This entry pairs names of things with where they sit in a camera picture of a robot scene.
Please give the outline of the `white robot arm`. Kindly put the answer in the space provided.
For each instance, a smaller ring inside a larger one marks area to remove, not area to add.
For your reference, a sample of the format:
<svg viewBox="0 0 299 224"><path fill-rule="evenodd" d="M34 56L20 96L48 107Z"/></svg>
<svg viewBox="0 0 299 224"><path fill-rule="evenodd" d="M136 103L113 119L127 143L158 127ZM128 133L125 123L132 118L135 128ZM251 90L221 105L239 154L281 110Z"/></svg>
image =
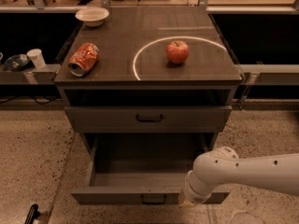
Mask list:
<svg viewBox="0 0 299 224"><path fill-rule="evenodd" d="M299 154L240 159L229 147L199 155L178 196L181 207L205 203L220 185L240 184L299 195Z"/></svg>

